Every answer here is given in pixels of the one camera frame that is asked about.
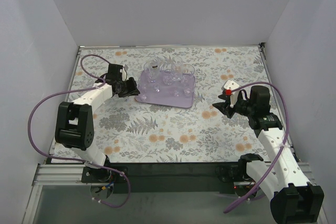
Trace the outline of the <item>small faceted clear glass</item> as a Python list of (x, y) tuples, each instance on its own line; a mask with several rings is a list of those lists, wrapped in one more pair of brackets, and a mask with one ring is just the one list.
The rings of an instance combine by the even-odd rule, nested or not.
[(146, 90), (141, 90), (139, 94), (139, 98), (141, 101), (146, 102), (150, 99), (150, 94)]

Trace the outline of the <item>clear wine glass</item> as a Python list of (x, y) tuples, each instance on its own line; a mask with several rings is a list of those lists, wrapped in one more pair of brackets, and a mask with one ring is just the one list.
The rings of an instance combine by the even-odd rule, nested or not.
[(156, 92), (156, 93), (159, 93), (161, 92), (161, 85), (159, 83), (153, 83), (153, 90)]

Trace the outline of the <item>clear stemmed glass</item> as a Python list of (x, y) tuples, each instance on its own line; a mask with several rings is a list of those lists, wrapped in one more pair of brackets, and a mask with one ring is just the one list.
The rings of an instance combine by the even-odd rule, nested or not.
[(155, 82), (157, 77), (160, 74), (160, 61), (159, 60), (150, 60), (148, 65), (149, 70), (149, 81)]

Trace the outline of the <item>tall clear glass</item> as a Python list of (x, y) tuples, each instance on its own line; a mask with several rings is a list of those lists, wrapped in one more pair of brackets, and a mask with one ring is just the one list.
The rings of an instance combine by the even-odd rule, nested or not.
[(180, 81), (182, 78), (183, 59), (180, 56), (175, 56), (172, 60), (171, 75), (173, 81)]

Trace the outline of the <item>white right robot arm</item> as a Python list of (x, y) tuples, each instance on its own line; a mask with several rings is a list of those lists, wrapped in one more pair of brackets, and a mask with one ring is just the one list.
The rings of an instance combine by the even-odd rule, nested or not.
[(283, 125), (270, 111), (271, 84), (249, 84), (245, 87), (232, 80), (223, 85), (219, 95), (222, 100), (213, 107), (229, 119), (234, 114), (248, 118), (251, 129), (267, 152), (271, 164), (267, 166), (256, 154), (241, 156), (238, 167), (243, 178), (251, 178), (255, 185), (245, 195), (231, 203), (224, 213), (229, 213), (261, 189), (270, 201), (270, 210), (276, 223), (314, 223), (322, 207), (324, 192), (313, 185), (299, 167), (287, 143), (289, 124)]

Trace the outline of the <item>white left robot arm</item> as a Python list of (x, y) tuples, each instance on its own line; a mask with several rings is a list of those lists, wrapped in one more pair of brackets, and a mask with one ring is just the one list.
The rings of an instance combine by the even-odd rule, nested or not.
[(125, 67), (109, 64), (107, 73), (96, 81), (93, 90), (59, 105), (55, 141), (74, 151), (88, 166), (103, 166), (107, 156), (94, 142), (93, 114), (115, 95), (124, 98), (139, 94), (135, 79), (127, 77)]

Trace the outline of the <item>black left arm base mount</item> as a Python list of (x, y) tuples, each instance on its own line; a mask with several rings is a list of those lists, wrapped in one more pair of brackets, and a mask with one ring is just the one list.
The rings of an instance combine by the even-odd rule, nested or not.
[(103, 168), (85, 166), (82, 171), (82, 183), (126, 183), (126, 179), (119, 173)]

